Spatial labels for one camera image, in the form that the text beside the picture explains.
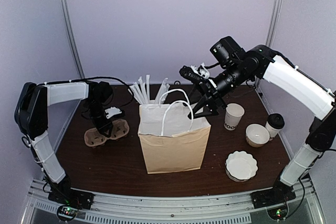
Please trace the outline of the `cardboard cup carrier tray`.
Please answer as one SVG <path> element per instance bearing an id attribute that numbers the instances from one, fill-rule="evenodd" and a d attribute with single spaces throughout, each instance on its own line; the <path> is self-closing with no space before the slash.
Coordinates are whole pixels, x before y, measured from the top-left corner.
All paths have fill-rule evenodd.
<path id="1" fill-rule="evenodd" d="M 96 148 L 105 145 L 108 140 L 117 141 L 128 135 L 129 124 L 124 119 L 117 119 L 112 122 L 112 128 L 100 133 L 96 128 L 87 130 L 84 134 L 84 142 L 88 147 Z"/>

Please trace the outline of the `brown paper bag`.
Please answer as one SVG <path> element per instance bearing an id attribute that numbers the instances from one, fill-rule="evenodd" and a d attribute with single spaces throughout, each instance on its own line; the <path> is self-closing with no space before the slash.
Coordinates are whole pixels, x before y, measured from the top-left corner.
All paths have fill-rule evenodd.
<path id="1" fill-rule="evenodd" d="M 211 125 L 196 118 L 189 98 L 139 107 L 138 136 L 148 174 L 186 172 L 200 169 Z"/>

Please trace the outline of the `white paper coffee cup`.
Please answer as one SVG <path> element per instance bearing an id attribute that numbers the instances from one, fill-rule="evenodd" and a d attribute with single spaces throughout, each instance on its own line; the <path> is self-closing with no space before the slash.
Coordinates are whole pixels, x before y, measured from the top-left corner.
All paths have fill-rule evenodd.
<path id="1" fill-rule="evenodd" d="M 267 122 L 266 122 L 265 128 L 269 132 L 270 141 L 273 140 L 276 137 L 276 135 L 281 131 L 281 130 L 272 128 Z"/>

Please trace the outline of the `black plastic cup lid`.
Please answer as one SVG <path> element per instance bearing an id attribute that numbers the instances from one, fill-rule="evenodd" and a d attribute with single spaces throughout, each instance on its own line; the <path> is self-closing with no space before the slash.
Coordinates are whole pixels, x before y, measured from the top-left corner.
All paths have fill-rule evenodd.
<path id="1" fill-rule="evenodd" d="M 285 126 L 284 118 L 279 113 L 273 113 L 268 115 L 267 123 L 274 129 L 281 130 Z"/>

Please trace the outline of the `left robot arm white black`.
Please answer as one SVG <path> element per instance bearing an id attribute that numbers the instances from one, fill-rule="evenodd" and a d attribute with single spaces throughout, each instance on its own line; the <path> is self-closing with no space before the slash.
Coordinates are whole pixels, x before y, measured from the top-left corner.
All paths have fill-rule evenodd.
<path id="1" fill-rule="evenodd" d="M 23 142 L 31 150 L 35 162 L 42 168 L 51 191 L 64 205 L 71 205 L 76 197 L 71 182 L 60 165 L 48 136 L 48 108 L 51 105 L 84 100 L 90 118 L 100 134 L 109 137 L 113 124 L 103 107 L 113 94 L 107 82 L 77 81 L 24 84 L 14 119 L 23 133 Z"/>

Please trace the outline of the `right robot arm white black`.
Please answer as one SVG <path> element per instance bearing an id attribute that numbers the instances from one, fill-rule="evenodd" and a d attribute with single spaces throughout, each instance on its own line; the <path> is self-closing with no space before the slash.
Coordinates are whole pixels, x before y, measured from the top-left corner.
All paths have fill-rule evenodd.
<path id="1" fill-rule="evenodd" d="M 227 36 L 216 42 L 210 52 L 224 70 L 216 77 L 210 77 L 208 68 L 203 66 L 183 66 L 179 71 L 202 95 L 188 115 L 190 119 L 218 115 L 219 107 L 227 107 L 223 100 L 226 94 L 255 79 L 264 79 L 283 89 L 314 115 L 305 143 L 269 192 L 271 202 L 279 204 L 318 157 L 331 148 L 335 139 L 335 94 L 302 72 L 282 53 L 265 45 L 245 51 Z"/>

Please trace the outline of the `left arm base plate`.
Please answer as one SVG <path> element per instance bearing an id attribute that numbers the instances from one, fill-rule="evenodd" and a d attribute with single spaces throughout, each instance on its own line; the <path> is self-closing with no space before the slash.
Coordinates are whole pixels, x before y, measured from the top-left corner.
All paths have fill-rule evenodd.
<path id="1" fill-rule="evenodd" d="M 69 193 L 52 189 L 48 194 L 48 199 L 50 201 L 54 201 L 79 210 L 90 210 L 93 203 L 94 194 L 73 189 L 71 189 Z"/>

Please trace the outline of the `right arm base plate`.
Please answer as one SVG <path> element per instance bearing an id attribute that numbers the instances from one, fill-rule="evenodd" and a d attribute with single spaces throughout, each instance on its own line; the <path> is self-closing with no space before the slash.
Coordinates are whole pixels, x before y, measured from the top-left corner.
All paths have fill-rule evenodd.
<path id="1" fill-rule="evenodd" d="M 272 187 L 250 194 L 255 209 L 286 203 L 296 198 L 292 188 Z"/>

